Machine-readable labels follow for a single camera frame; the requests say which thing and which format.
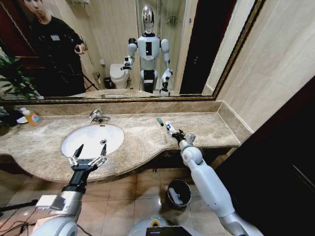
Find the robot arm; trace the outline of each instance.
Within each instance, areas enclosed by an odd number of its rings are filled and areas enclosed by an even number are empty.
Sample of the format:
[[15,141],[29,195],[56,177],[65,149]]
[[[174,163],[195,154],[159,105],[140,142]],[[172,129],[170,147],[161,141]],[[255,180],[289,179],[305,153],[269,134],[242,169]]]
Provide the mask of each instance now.
[[130,38],[128,42],[129,55],[125,57],[124,66],[120,68],[121,70],[131,70],[134,63],[134,55],[137,51],[137,41],[134,38]]
[[176,130],[167,123],[167,129],[176,138],[181,149],[183,162],[191,170],[191,177],[204,202],[218,216],[221,224],[235,236],[263,236],[254,225],[243,220],[232,204],[231,196],[217,176],[216,172],[206,164],[201,151],[192,145],[195,135]]
[[162,91],[168,92],[168,95],[170,95],[170,90],[167,88],[167,86],[168,86],[168,80],[171,78],[171,76],[173,74],[173,70],[169,68],[170,58],[169,58],[169,44],[168,44],[167,39],[163,39],[161,41],[161,50],[162,50],[163,57],[164,57],[164,63],[166,66],[166,71],[162,75],[162,78],[161,78],[162,79],[162,87],[159,89],[159,92],[161,93],[161,90],[162,90]]
[[78,159],[83,145],[81,145],[69,162],[73,176],[68,185],[63,187],[59,195],[43,195],[37,208],[53,210],[50,214],[56,217],[50,218],[36,229],[31,236],[76,236],[78,232],[77,220],[81,212],[81,201],[86,191],[87,179],[92,171],[97,170],[106,159],[106,143],[100,156],[95,159]]

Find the chrome faucet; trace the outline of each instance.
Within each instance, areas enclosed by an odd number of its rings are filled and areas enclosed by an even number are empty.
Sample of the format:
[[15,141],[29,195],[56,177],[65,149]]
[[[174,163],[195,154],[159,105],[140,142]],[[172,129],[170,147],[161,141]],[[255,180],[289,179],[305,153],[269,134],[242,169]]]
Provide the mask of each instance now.
[[94,110],[89,115],[89,118],[92,119],[91,124],[95,124],[96,122],[101,123],[102,121],[109,121],[110,117],[103,116],[99,110]]

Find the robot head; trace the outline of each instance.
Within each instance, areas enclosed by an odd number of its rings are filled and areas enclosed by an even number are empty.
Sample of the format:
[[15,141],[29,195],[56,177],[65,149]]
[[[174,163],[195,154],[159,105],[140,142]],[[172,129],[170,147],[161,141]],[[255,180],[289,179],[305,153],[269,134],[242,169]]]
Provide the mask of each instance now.
[[154,13],[151,6],[145,5],[142,10],[142,19],[144,25],[144,32],[146,34],[153,33]]

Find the toothpaste tube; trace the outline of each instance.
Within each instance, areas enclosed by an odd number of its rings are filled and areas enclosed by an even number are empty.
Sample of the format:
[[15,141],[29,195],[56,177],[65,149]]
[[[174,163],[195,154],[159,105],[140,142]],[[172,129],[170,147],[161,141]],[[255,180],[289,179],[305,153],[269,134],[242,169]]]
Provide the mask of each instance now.
[[176,129],[174,129],[174,127],[169,122],[165,122],[165,123],[166,123],[167,130],[171,131],[172,133],[177,133]]

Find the dark wooden door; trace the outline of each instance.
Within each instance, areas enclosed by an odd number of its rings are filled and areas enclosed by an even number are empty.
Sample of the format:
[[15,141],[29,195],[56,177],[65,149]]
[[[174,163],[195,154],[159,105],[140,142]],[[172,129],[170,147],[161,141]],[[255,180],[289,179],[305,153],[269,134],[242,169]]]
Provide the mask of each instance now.
[[236,0],[199,0],[180,94],[202,93]]
[[314,91],[315,77],[216,169],[236,211],[266,236],[314,231]]
[[32,42],[29,28],[30,17],[17,0],[2,0],[0,3],[0,44],[4,52],[20,58],[22,65],[31,76],[44,72],[45,66],[39,59]]

